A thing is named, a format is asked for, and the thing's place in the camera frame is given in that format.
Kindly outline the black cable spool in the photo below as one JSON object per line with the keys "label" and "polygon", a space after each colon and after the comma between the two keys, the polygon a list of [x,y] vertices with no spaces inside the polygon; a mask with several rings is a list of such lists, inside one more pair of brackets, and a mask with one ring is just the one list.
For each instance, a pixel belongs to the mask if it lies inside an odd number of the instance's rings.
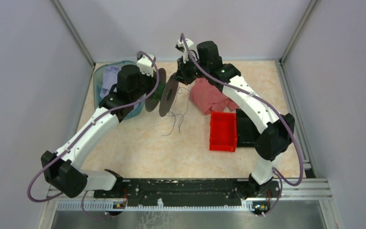
{"label": "black cable spool", "polygon": [[144,106],[147,112],[152,112],[159,105],[159,115],[164,117],[173,105],[179,82],[175,80],[175,74],[172,74],[166,80],[166,70],[164,68],[160,68],[158,74],[154,72],[154,77],[157,76],[160,77],[159,84],[155,92],[145,100]]}

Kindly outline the red plastic bin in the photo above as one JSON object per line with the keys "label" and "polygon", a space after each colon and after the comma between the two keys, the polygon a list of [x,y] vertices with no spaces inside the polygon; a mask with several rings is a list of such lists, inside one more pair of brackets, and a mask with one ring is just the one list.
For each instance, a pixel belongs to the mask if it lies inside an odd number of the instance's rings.
{"label": "red plastic bin", "polygon": [[235,152],[236,147],[236,113],[211,112],[209,150]]}

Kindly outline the black plastic bin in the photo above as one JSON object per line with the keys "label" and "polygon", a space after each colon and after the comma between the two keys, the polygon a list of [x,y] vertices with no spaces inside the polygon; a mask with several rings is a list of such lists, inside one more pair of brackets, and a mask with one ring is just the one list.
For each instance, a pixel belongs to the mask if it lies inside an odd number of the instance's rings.
{"label": "black plastic bin", "polygon": [[236,109],[237,147],[255,147],[260,136],[253,121],[242,109]]}

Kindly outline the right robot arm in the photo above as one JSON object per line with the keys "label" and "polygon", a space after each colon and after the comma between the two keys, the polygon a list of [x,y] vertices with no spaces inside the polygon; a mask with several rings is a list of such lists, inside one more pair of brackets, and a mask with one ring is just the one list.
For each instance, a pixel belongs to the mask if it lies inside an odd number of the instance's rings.
{"label": "right robot arm", "polygon": [[282,115],[266,104],[234,65],[223,63],[213,41],[195,45],[189,39],[179,39],[175,47],[182,52],[175,73],[178,82],[188,85],[197,78],[206,78],[210,85],[235,102],[253,122],[258,132],[254,139],[258,159],[249,176],[249,190],[252,195],[261,197],[272,181],[276,160],[293,142],[294,117],[290,113]]}

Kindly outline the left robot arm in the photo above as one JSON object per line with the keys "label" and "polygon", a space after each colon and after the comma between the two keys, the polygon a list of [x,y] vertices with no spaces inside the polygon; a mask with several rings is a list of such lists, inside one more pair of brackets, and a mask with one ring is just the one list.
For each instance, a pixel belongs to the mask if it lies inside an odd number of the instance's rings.
{"label": "left robot arm", "polygon": [[124,191],[123,177],[118,173],[110,169],[83,170],[81,166],[111,129],[166,82],[166,70],[149,68],[144,72],[140,66],[128,64],[120,67],[117,74],[117,80],[83,128],[55,152],[46,151],[41,156],[41,173],[60,195],[75,198],[94,191],[116,198]]}

